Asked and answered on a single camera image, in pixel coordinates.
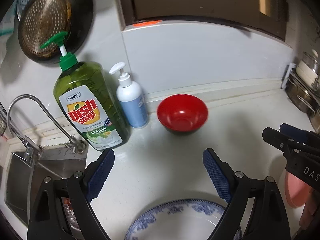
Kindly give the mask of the right hand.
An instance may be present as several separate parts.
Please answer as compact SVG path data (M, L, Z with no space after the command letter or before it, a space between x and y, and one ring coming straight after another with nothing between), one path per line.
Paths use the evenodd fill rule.
M314 189L310 190L307 201L305 202L304 209L299 221L299 226L302 230L306 230L313 220L313 215L315 214L319 206L319 194Z

